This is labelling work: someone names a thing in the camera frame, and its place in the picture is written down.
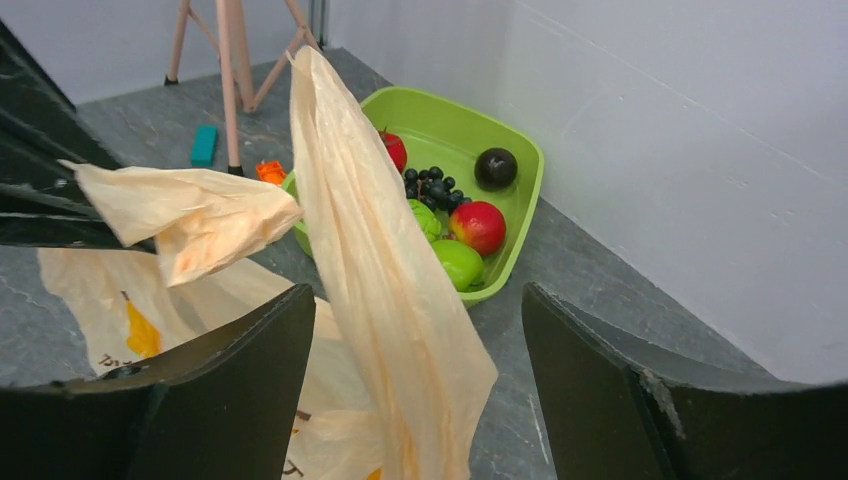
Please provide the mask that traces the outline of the black fake grape bunch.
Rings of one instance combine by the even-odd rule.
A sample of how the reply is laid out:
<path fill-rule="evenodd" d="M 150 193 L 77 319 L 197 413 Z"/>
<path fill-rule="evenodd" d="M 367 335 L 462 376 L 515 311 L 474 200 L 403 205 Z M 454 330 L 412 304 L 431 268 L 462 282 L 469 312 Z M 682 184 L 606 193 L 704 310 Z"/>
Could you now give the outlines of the black fake grape bunch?
<path fill-rule="evenodd" d="M 438 166 L 416 170 L 408 168 L 402 172 L 406 198 L 417 200 L 431 211 L 451 214 L 472 199 L 456 187 L 456 180 L 447 176 Z"/>

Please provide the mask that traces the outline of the green plastic basin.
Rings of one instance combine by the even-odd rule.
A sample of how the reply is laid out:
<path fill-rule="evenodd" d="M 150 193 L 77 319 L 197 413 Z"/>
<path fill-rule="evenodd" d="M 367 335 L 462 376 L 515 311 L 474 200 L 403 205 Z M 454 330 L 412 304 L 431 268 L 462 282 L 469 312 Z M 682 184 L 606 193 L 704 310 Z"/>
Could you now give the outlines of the green plastic basin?
<path fill-rule="evenodd" d="M 360 103 L 375 127 L 386 127 L 403 141 L 409 168 L 437 166 L 454 178 L 466 196 L 488 202 L 505 219 L 501 248 L 483 258 L 476 283 L 459 294 L 468 308 L 498 293 L 509 279 L 536 210 L 545 159 L 534 141 L 476 110 L 422 90 L 391 86 Z M 491 147 L 502 147 L 518 161 L 517 178 L 500 191 L 486 191 L 474 175 L 476 159 Z"/>

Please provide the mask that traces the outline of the red fake apple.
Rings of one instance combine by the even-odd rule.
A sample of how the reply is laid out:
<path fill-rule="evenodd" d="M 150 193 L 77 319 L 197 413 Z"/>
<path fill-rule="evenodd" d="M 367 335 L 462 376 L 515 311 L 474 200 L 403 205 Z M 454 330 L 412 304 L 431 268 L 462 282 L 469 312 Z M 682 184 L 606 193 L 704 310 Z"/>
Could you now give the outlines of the red fake apple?
<path fill-rule="evenodd" d="M 458 206 L 449 217 L 454 238 L 486 257 L 503 246 L 507 224 L 502 212 L 485 201 L 472 201 Z"/>

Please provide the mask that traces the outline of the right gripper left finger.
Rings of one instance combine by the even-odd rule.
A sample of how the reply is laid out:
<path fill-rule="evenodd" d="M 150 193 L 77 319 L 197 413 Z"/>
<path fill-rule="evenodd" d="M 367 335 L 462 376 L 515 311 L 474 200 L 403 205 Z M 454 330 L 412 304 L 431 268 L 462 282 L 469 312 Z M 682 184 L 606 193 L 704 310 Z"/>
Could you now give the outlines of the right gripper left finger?
<path fill-rule="evenodd" d="M 313 338 L 297 284 L 98 379 L 1 391 L 5 479 L 279 479 Z"/>

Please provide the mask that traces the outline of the dark purple fake plum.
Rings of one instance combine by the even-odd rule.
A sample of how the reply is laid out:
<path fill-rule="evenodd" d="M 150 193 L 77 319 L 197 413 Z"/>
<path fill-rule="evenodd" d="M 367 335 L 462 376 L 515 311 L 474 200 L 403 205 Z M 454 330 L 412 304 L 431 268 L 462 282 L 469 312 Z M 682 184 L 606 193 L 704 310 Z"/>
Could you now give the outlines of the dark purple fake plum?
<path fill-rule="evenodd" d="M 474 176 L 479 187 L 486 191 L 500 191 L 510 187 L 516 180 L 518 163 L 516 157 L 500 147 L 492 147 L 479 154 Z"/>

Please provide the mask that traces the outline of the green bumpy fake fruit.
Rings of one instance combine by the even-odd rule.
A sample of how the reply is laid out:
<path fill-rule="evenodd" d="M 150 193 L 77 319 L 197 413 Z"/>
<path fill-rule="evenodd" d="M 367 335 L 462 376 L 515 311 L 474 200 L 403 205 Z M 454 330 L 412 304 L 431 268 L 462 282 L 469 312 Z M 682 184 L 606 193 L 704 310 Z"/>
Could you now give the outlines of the green bumpy fake fruit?
<path fill-rule="evenodd" d="M 442 223 L 436 214 L 423 202 L 417 199 L 407 200 L 418 225 L 429 243 L 441 238 Z"/>

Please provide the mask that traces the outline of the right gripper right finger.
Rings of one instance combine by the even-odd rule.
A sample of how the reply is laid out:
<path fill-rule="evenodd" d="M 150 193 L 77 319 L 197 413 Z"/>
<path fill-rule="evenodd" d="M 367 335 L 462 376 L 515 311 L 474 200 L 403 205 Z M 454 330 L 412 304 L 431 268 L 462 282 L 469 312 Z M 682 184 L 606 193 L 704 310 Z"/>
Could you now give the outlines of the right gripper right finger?
<path fill-rule="evenodd" d="M 522 322 L 561 479 L 843 479 L 847 385 L 681 355 L 528 283 Z"/>

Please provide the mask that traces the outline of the orange curved toy block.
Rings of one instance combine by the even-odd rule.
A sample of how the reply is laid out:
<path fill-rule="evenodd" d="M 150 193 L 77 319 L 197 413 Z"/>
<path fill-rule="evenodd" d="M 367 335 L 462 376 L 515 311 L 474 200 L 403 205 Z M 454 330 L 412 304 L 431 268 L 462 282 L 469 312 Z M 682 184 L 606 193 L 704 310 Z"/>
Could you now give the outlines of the orange curved toy block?
<path fill-rule="evenodd" d="M 278 161 L 261 162 L 256 166 L 257 178 L 266 183 L 282 186 L 287 172 Z"/>

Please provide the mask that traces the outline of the pink music stand tripod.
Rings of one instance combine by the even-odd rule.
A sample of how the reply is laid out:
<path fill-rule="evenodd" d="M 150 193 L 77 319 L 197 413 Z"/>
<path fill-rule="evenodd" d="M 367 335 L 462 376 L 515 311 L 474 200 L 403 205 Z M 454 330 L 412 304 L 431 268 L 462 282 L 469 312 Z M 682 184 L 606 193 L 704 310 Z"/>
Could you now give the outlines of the pink music stand tripod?
<path fill-rule="evenodd" d="M 310 28 L 307 16 L 299 3 L 295 0 L 286 0 L 285 4 L 294 20 L 295 33 L 261 86 L 255 89 L 242 3 L 240 1 L 225 0 L 217 0 L 215 2 L 216 33 L 213 33 L 203 19 L 195 12 L 190 0 L 181 0 L 178 3 L 177 23 L 171 59 L 164 84 L 170 86 L 178 83 L 178 72 L 183 52 L 186 26 L 192 20 L 206 35 L 209 43 L 217 53 L 222 82 L 228 172 L 233 175 L 242 176 L 244 174 L 238 142 L 237 109 L 241 108 L 247 113 L 255 111 L 280 76 L 284 67 L 289 63 L 289 56 L 295 53 L 303 44 L 315 49 L 319 47 Z"/>

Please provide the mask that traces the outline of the green fake apple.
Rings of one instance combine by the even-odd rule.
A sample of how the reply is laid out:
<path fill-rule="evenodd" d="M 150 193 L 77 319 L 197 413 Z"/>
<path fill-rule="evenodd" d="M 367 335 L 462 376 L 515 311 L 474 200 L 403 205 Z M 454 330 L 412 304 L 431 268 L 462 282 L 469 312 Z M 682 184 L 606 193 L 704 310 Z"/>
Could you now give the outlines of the green fake apple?
<path fill-rule="evenodd" d="M 437 240 L 431 247 L 457 291 L 467 292 L 484 285 L 484 261 L 476 250 L 451 239 Z"/>

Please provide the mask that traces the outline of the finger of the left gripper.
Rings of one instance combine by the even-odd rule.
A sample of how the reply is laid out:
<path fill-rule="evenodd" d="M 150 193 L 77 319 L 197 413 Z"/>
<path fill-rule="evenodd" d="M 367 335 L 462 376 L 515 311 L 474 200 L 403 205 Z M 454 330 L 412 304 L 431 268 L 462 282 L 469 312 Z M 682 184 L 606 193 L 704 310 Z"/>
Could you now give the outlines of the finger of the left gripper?
<path fill-rule="evenodd" d="M 14 33 L 1 28 L 1 243 L 120 250 L 63 163 L 120 163 Z"/>

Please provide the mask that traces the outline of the beige plastic banana-print bag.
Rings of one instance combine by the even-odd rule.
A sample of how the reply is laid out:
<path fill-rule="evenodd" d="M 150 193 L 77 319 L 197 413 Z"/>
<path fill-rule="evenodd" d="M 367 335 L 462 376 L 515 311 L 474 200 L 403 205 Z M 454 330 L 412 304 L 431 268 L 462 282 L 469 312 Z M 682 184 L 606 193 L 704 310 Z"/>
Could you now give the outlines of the beige plastic banana-print bag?
<path fill-rule="evenodd" d="M 153 254 L 42 249 L 45 288 L 80 322 L 91 353 L 138 359 L 124 305 L 163 337 L 196 339 L 289 289 L 252 255 L 303 222 L 325 300 L 308 297 L 304 350 L 293 332 L 254 366 L 154 427 L 138 479 L 467 479 L 473 437 L 497 378 L 466 308 L 404 194 L 377 130 L 324 56 L 291 61 L 297 191 L 207 170 L 77 165 L 86 197 L 124 245 Z"/>

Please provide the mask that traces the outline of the red fake pomegranate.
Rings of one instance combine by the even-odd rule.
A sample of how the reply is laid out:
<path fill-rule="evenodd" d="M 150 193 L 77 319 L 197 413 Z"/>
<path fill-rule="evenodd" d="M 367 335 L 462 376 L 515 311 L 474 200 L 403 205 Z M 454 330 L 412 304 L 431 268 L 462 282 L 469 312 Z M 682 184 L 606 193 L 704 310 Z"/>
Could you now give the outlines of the red fake pomegranate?
<path fill-rule="evenodd" d="M 397 134 L 388 132 L 386 129 L 379 131 L 379 135 L 396 169 L 399 173 L 403 173 L 408 161 L 403 140 Z"/>

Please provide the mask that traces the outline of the teal toy block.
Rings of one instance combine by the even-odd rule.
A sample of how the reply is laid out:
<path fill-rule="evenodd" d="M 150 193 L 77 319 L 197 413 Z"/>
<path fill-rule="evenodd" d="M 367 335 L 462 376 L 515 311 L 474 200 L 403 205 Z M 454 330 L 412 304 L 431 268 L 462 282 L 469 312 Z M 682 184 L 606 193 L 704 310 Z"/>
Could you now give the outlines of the teal toy block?
<path fill-rule="evenodd" d="M 190 164 L 192 167 L 211 167 L 217 151 L 218 130 L 215 126 L 202 125 L 195 132 Z"/>

